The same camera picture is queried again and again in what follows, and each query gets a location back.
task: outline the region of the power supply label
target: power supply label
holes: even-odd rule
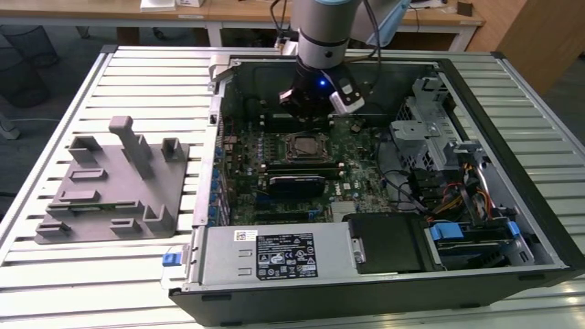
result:
[[[282,280],[317,277],[313,233],[255,237],[255,277]]]

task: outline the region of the mesh trash bin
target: mesh trash bin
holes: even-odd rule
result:
[[[14,48],[0,48],[0,95],[17,108],[42,103],[49,95],[38,73]]]
[[[58,62],[42,26],[0,25],[0,34],[34,67],[47,67]]]

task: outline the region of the desk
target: desk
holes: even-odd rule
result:
[[[475,28],[483,24],[478,16],[444,14],[439,9],[418,10],[418,20],[419,27],[415,13],[407,12],[398,31],[455,34],[450,51],[464,50]],[[269,3],[255,0],[206,0],[199,8],[177,7],[173,12],[139,12],[139,0],[1,0],[0,24],[203,27],[211,47],[222,46],[222,28],[274,28]]]

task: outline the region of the cpu socket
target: cpu socket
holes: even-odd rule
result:
[[[297,133],[283,137],[286,161],[290,163],[322,163],[330,160],[327,137],[323,134]]]

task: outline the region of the slotted metal table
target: slotted metal table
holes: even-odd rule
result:
[[[71,105],[0,224],[0,327],[201,328],[167,299],[182,283],[161,255],[189,242],[213,54],[275,55],[270,49],[118,47],[98,55]],[[350,55],[363,52],[350,51]],[[388,51],[448,58],[515,153],[571,238],[585,248],[585,149],[504,59],[488,53]],[[129,115],[149,143],[178,137],[190,146],[177,235],[169,239],[37,245],[34,229],[71,157],[74,136],[118,144],[113,115]],[[467,134],[470,126],[463,121]],[[585,281],[524,291],[488,307],[263,324],[246,328],[582,328]]]

